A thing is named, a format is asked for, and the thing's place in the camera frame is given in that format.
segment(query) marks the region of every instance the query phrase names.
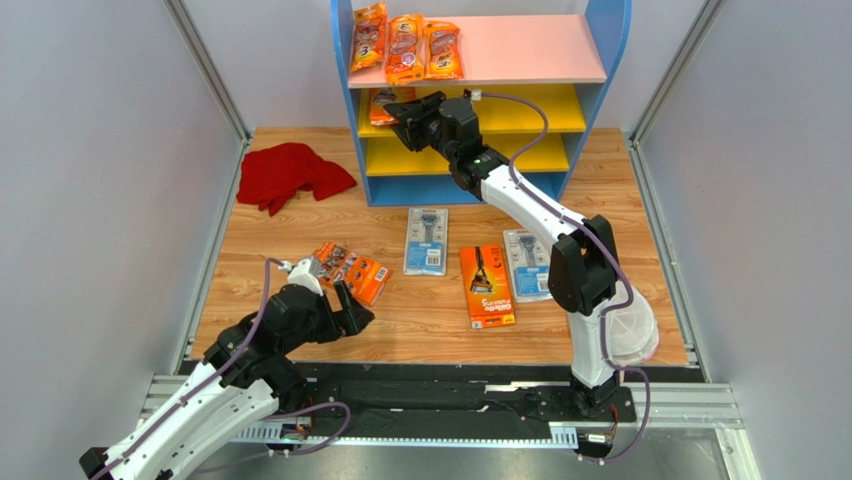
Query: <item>gray floor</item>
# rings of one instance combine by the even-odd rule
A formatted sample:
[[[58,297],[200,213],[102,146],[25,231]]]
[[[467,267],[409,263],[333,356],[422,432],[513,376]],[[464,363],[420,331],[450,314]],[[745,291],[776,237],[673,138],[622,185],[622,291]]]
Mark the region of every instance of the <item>gray floor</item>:
[[[617,450],[631,439],[625,429]],[[260,445],[229,444],[203,467],[262,452]],[[715,431],[649,430],[629,457],[604,467],[571,452],[541,449],[452,447],[329,447],[304,457],[257,460],[229,471],[198,475],[209,480],[477,480],[477,479],[727,479]]]

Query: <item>blister pack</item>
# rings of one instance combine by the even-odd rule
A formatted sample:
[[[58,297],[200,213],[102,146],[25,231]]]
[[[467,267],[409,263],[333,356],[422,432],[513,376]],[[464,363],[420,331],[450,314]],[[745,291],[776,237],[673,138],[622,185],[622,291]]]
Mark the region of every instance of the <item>blister pack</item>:
[[[447,274],[446,208],[408,209],[408,232],[405,238],[406,275]]]
[[[547,288],[550,252],[526,230],[505,230],[506,256],[516,302],[539,302],[553,298]]]

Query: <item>plastic packaging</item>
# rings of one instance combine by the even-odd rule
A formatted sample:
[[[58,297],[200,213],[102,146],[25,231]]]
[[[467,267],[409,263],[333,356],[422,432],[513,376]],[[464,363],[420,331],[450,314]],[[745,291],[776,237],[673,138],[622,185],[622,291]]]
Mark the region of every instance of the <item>plastic packaging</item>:
[[[385,111],[388,103],[410,102],[417,98],[414,87],[371,88],[370,124],[376,126],[396,125],[396,119]]]
[[[464,247],[460,259],[470,326],[478,330],[514,325],[515,306],[500,245]]]
[[[311,273],[322,285],[331,288],[334,282],[343,280],[352,296],[369,306],[375,305],[391,275],[381,263],[334,242],[322,244],[314,257],[319,262]]]
[[[515,301],[540,302],[553,298],[547,288],[550,252],[526,230],[505,230],[506,256]]]
[[[464,78],[462,67],[461,30],[450,22],[428,21],[423,29],[428,42],[427,80]]]
[[[355,34],[352,36],[352,67],[357,72],[385,60],[388,13],[385,2],[355,10]]]
[[[607,314],[607,320],[612,322],[610,353],[619,365],[635,365],[650,360],[660,344],[660,331],[651,304],[636,288],[633,288],[633,296],[632,305]],[[619,304],[625,300],[627,291],[624,284],[618,282],[611,302]]]
[[[400,15],[390,22],[388,62],[385,77],[391,85],[405,85],[423,80],[423,16]]]
[[[405,238],[406,275],[447,274],[446,208],[409,208],[408,233]]]

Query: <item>white wall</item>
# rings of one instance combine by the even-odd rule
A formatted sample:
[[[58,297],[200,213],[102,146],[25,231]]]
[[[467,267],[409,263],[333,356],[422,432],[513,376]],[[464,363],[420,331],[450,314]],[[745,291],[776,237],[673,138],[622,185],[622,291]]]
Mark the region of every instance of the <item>white wall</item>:
[[[644,151],[765,479],[849,478],[852,3],[727,2]]]
[[[386,0],[389,13],[430,16],[581,13],[587,0]],[[331,0],[186,0],[250,127],[345,126],[331,43]],[[370,0],[355,0],[360,7]],[[631,130],[703,0],[637,0],[627,51],[598,127]]]
[[[239,145],[160,1],[4,2],[0,470],[83,478],[177,353]]]

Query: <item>blue shelf frame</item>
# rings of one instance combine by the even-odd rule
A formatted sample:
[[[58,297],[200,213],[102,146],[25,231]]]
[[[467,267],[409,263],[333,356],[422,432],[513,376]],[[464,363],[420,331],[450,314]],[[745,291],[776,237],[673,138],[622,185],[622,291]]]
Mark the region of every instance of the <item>blue shelf frame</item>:
[[[547,195],[559,199],[568,187],[574,169],[580,160],[583,146],[589,138],[612,79],[621,63],[627,39],[630,34],[630,21],[633,12],[632,0],[589,0],[586,7],[586,22],[594,39],[601,63],[606,72],[606,81],[595,84],[574,84],[586,130],[583,133],[563,133],[562,141],[570,159],[567,172],[525,173],[532,183]],[[369,206],[410,206],[410,205],[454,205],[478,203],[476,198],[462,191],[453,182],[449,171],[446,175],[410,175],[390,177],[370,177],[366,171],[367,141],[358,136],[358,114],[361,104],[361,89],[349,88],[349,54],[354,31],[354,18],[351,0],[331,0],[331,32],[334,43],[334,58],[349,129],[355,143],[355,154],[361,170],[361,181]]]

